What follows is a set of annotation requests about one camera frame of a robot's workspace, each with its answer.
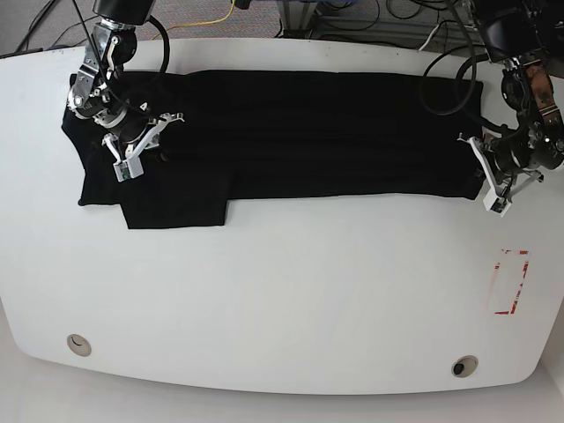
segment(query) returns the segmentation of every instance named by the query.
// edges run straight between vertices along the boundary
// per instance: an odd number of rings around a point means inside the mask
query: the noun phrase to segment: fabric
[[[63,130],[85,169],[80,205],[120,204],[130,229],[221,226],[228,200],[382,193],[478,195],[483,175],[461,132],[481,128],[460,112],[439,117],[419,102],[419,77],[377,73],[210,70],[128,72],[154,114],[183,112],[145,174],[119,183],[101,145],[106,130],[66,111]],[[455,104],[453,81],[430,78],[435,108]],[[483,85],[469,107],[480,112]]]

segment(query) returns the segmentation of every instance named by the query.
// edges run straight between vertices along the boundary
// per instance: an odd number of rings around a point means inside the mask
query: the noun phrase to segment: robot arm
[[[159,145],[168,124],[182,115],[151,115],[144,99],[122,98],[123,65],[137,49],[135,29],[150,21],[155,0],[96,0],[102,16],[71,88],[68,106],[80,119],[94,119],[108,130],[103,143],[115,156],[120,182],[143,174],[139,155]],[[564,163],[564,124],[545,69],[549,59],[564,57],[564,5],[561,0],[466,0],[471,18],[486,46],[482,61],[504,63],[501,91],[516,111],[519,127],[485,125],[499,136],[465,139],[491,186],[486,208],[503,215],[513,196],[534,181],[543,181],[540,167],[554,170]],[[164,28],[162,33],[167,41]],[[470,68],[463,65],[457,79]],[[479,116],[480,125],[490,123]],[[518,175],[528,179],[518,187]]]
[[[143,174],[139,158],[144,149],[159,146],[168,124],[183,121],[182,114],[150,114],[143,99],[122,98],[123,65],[137,50],[136,26],[150,21],[155,0],[97,0],[94,12],[102,16],[86,46],[85,58],[69,92],[68,107],[79,119],[94,119],[108,130],[103,144],[115,156],[119,182]]]
[[[564,7],[557,0],[471,0],[469,12],[487,49],[486,60],[504,63],[501,92],[516,111],[519,127],[485,140],[466,140],[478,157],[490,185],[488,210],[507,212],[512,198],[534,181],[538,171],[564,163],[564,125],[546,70],[564,53]],[[465,63],[462,76],[469,68]],[[515,186],[518,175],[528,178]]]

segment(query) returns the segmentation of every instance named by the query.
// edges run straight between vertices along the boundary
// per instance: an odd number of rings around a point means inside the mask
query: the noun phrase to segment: black cable
[[[91,18],[86,19],[85,22],[89,22],[89,21],[91,21],[91,20],[93,20],[93,19],[96,19],[96,18],[99,18],[99,16],[98,16],[98,15],[94,15],[94,16],[92,16]],[[61,33],[61,35],[59,35],[59,37],[55,40],[55,42],[54,42],[53,44],[51,44],[51,47],[50,47],[50,48],[53,48],[54,46],[56,46],[57,42],[59,42],[59,41],[64,37],[64,35],[66,35],[72,28],[74,28],[74,27],[76,27],[76,26],[79,26],[79,25],[80,25],[80,22],[78,22],[78,23],[76,23],[76,24],[74,24],[74,25],[71,25],[71,26],[69,26],[67,29],[65,29],[65,30]]]
[[[487,62],[487,61],[489,61],[489,59],[490,59],[490,56],[488,54],[476,56],[476,61],[478,63]],[[471,59],[468,59],[462,64],[462,66],[460,66],[460,69],[458,70],[458,73],[456,74],[455,95],[456,95],[457,101],[460,101],[460,91],[459,91],[460,83],[462,82],[463,77],[466,74],[466,71],[468,71],[470,69],[470,67],[471,67]],[[484,128],[487,128],[492,132],[496,132],[496,133],[502,134],[502,135],[507,135],[511,131],[508,128],[507,125],[498,126],[495,123],[492,123],[489,120],[487,120],[485,117],[483,117],[481,115],[476,115],[471,109],[469,109],[467,107],[464,107],[463,111],[479,126],[483,126]]]
[[[82,44],[83,42],[88,41],[87,38],[84,38],[82,41],[77,42],[76,44],[72,44],[70,46],[70,48],[74,48],[74,47],[78,47],[80,44]]]
[[[170,63],[170,38],[165,27],[153,15],[149,18],[149,23],[153,25],[162,37],[163,52],[162,52],[162,65],[160,66],[159,75],[162,76],[167,73],[168,64]]]
[[[474,43],[472,42],[472,39],[470,38],[468,31],[466,31],[466,27],[464,26],[463,21],[460,19],[460,16],[458,15],[458,12],[456,11],[454,4],[452,4],[450,0],[445,0],[445,4],[449,8],[450,13],[452,14],[456,23],[460,27],[460,31],[462,32],[462,35],[466,39],[466,44],[468,45],[468,49],[470,50],[472,74],[470,80],[470,87],[468,88],[468,92],[466,93],[464,98],[453,108],[450,108],[448,110],[436,110],[431,108],[425,101],[425,96],[423,94],[423,87],[425,81],[427,80],[427,76],[429,72],[433,69],[433,67],[438,62],[440,62],[449,53],[443,53],[442,55],[434,59],[431,62],[431,64],[425,69],[425,73],[423,73],[423,78],[421,79],[421,82],[419,84],[419,98],[421,100],[421,104],[423,105],[423,108],[425,108],[426,111],[438,116],[449,116],[462,110],[464,106],[468,103],[468,101],[471,99],[472,94],[474,93],[474,88],[476,88],[476,77],[478,76],[478,62],[476,61],[476,51],[474,50]]]
[[[425,7],[427,9],[431,9],[433,11],[447,11],[449,9],[449,7],[438,7],[438,6],[434,6],[432,4],[446,4],[446,1],[440,0],[440,1],[424,1],[424,0],[409,0],[410,2],[414,3],[414,4],[418,4],[419,6]]]
[[[452,19],[443,19],[442,22],[439,24],[439,29],[441,29],[441,26],[443,26],[444,24],[455,24],[456,21],[452,20]]]
[[[447,51],[447,46],[449,45],[449,25],[444,26],[445,34],[444,34],[444,44],[442,45],[442,52],[444,53]]]
[[[32,30],[32,27],[35,25],[35,22],[37,22],[37,19],[45,12],[45,10],[49,7],[49,5],[50,5],[50,2],[47,2],[43,7],[41,7],[41,10],[39,11],[39,13],[37,13],[37,15],[35,15],[35,18],[33,18],[32,23],[29,24],[29,27],[27,28],[28,32],[30,32]],[[26,48],[24,49],[24,51],[27,51],[29,49],[30,38],[31,38],[31,36],[26,41]]]
[[[377,8],[378,8],[378,13],[376,14],[376,18],[374,19],[374,21],[370,25],[365,26],[363,28],[343,28],[341,26],[334,26],[334,25],[332,25],[329,22],[324,21],[324,20],[322,20],[321,22],[323,23],[323,25],[330,26],[331,28],[338,29],[339,31],[354,31],[354,32],[366,31],[367,29],[370,29],[372,26],[376,25],[378,23],[378,21],[380,20],[380,12],[381,12],[380,3],[378,2],[378,0],[374,0],[374,1],[376,3]]]
[[[53,7],[59,2],[59,0],[49,0],[40,12],[37,14],[35,19],[32,22],[29,31],[27,31],[26,36],[24,39],[19,43],[18,47],[16,48],[15,53],[18,53],[28,42],[35,30],[41,25],[43,20],[48,16],[48,14],[53,10]]]
[[[509,132],[507,135],[504,135],[503,137],[496,139],[495,143],[496,144],[507,143],[511,139],[521,136],[528,129],[529,129],[529,125],[527,125],[527,122],[521,121],[521,123],[519,123],[519,127],[516,130],[513,130],[512,132]]]
[[[280,29],[278,30],[276,35],[274,35],[274,38],[278,38],[282,34],[282,31],[284,30],[284,27],[282,27],[282,19],[279,19],[279,23],[280,23]]]
[[[126,108],[129,108],[130,110],[133,110],[136,113],[139,113],[141,115],[144,115],[145,117],[151,118],[151,119],[155,119],[155,120],[159,120],[159,121],[164,121],[165,119],[163,119],[162,117],[155,117],[147,112],[145,112],[142,108],[136,108],[131,106],[131,104],[129,104],[126,101],[123,101],[121,98],[119,98],[117,95],[115,95],[114,91],[112,90],[108,79],[106,78],[106,70],[102,69],[102,59],[100,57],[100,52],[98,51],[98,49],[96,48],[96,45],[94,43],[93,38],[90,36],[90,33],[88,33],[88,28],[86,28],[86,23],[85,20],[82,18],[82,13],[80,12],[80,9],[78,8],[78,4],[77,4],[77,0],[71,0],[72,4],[74,5],[74,8],[77,12],[78,18],[80,19],[80,25],[82,26],[82,29],[84,30],[85,34],[86,34],[86,39],[88,40],[88,43],[90,44],[90,48],[92,49],[94,55],[96,56],[96,62],[98,62],[98,66],[100,66],[100,75],[102,80],[104,81],[104,84],[106,84],[106,87],[108,88],[108,91],[110,94],[112,94],[114,96],[114,98],[121,103],[123,106],[125,106]]]
[[[419,4],[419,8],[414,13],[412,13],[411,15],[399,16],[392,10],[391,2],[392,2],[392,0],[386,0],[386,10],[388,11],[388,13],[391,16],[393,16],[394,18],[399,19],[399,20],[413,19],[417,15],[419,15],[423,11],[423,8],[425,7],[425,6],[423,6],[423,4]]]
[[[336,6],[331,2],[323,2],[323,5],[332,11],[342,11],[343,9],[347,9],[353,5],[353,2],[346,2],[342,6]]]

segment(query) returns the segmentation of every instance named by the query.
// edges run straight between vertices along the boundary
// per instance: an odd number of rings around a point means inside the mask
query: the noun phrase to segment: round hole
[[[453,364],[452,375],[455,377],[468,377],[476,371],[477,367],[478,359],[472,355],[468,355]]]
[[[80,335],[69,335],[67,337],[67,345],[71,351],[80,357],[88,357],[92,353],[90,343]]]

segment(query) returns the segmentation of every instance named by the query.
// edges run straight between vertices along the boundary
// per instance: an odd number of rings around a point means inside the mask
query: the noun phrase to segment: metal frame
[[[311,27],[311,20],[314,17],[319,0],[278,0],[278,11],[280,12],[280,20],[282,21],[283,37],[284,38],[311,38],[313,40],[321,39],[325,36],[346,36],[354,37],[360,42],[376,42],[376,41],[424,41],[427,39],[431,31],[436,27],[436,24],[422,23],[422,22],[404,22],[394,19],[381,19],[371,29],[352,32],[338,30],[329,25],[324,25],[323,22],[328,22],[334,26],[340,26],[347,29],[355,29],[359,27],[366,27],[372,20],[354,19],[340,16],[326,16],[323,15],[319,18],[318,25],[315,28]],[[469,28],[471,37],[476,42],[480,42],[478,33],[473,28]],[[462,36],[460,29],[451,25],[449,27],[449,37],[446,38],[445,31],[440,31],[435,37],[434,41],[445,42],[448,41],[449,45],[465,44],[466,40]]]

